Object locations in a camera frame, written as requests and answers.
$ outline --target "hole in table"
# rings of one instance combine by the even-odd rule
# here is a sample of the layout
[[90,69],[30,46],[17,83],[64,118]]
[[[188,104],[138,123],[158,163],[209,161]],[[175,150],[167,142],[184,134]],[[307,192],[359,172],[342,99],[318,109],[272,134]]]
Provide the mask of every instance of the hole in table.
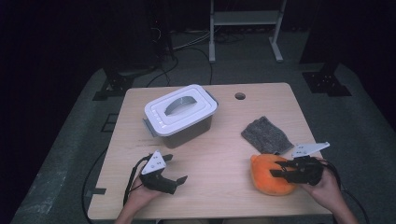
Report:
[[245,95],[244,93],[242,93],[242,92],[237,92],[237,93],[235,94],[235,98],[236,98],[237,100],[245,100],[245,98],[247,98],[247,97],[246,97],[246,95]]

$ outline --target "floor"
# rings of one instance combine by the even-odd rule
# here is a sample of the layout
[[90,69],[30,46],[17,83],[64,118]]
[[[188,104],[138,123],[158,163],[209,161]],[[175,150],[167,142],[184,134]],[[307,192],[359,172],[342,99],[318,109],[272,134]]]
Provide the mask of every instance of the floor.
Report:
[[[173,34],[181,46],[203,34]],[[340,172],[344,185],[359,199],[373,223],[396,219],[396,204],[389,201],[396,186],[396,134],[372,102],[359,78],[342,64],[335,75],[351,96],[330,97],[312,93],[302,73],[318,71],[322,64],[299,64],[308,33],[281,32],[278,45],[284,57],[277,63],[268,37],[271,33],[226,35],[216,45],[216,63],[207,60],[207,40],[175,53],[177,60],[163,59],[163,70],[137,77],[134,88],[287,82],[317,142],[332,146],[322,151]],[[12,223],[111,223],[88,220],[90,202],[111,139],[122,97],[93,101],[106,81],[103,70],[81,92],[64,123],[30,192]],[[359,207],[346,197],[361,223]],[[329,216],[271,217],[274,223],[332,223]],[[135,221],[134,223],[152,223]]]

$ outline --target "orange plush toy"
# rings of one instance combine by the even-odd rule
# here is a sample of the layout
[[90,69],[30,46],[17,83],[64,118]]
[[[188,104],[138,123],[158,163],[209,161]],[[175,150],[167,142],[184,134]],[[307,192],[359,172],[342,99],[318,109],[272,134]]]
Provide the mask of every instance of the orange plush toy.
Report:
[[270,170],[280,170],[276,161],[286,161],[285,158],[273,154],[253,155],[250,158],[250,173],[256,189],[269,195],[286,195],[296,189],[296,185],[288,183],[281,177],[273,177]]

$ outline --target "human hand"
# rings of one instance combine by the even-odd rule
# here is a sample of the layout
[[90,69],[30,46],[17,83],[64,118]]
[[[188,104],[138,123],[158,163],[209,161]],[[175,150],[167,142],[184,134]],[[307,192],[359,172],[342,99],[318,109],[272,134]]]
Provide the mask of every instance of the human hand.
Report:
[[140,177],[138,176],[131,186],[128,201],[122,208],[119,216],[116,219],[117,224],[130,224],[134,215],[143,207],[149,204],[153,199],[160,196],[162,193],[157,190],[146,188]]
[[359,223],[348,208],[339,189],[337,179],[328,168],[325,167],[323,169],[322,177],[315,186],[308,184],[299,184],[299,186],[306,190],[318,204],[329,209],[337,220],[337,223]]
[[318,204],[332,212],[344,202],[337,179],[328,168],[323,169],[322,177],[315,186],[309,184],[299,184],[299,186],[306,190]]

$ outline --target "wooden table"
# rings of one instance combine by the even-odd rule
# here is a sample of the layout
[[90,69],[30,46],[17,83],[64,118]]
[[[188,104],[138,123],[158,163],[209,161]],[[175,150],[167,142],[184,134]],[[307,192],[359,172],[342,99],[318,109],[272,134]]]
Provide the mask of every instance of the wooden table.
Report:
[[[287,196],[268,196],[253,187],[250,156],[259,152],[241,132],[254,119],[266,116],[295,144],[315,143],[304,115],[286,83],[203,86],[218,101],[211,129],[173,149],[147,131],[145,105],[181,87],[130,89],[120,115],[89,208],[91,219],[115,219],[129,175],[136,163],[159,149],[173,154],[163,176],[176,180],[188,175],[174,195],[164,194],[135,218],[279,217],[330,214],[302,189]],[[242,92],[245,100],[237,100]],[[290,159],[291,151],[284,157]]]

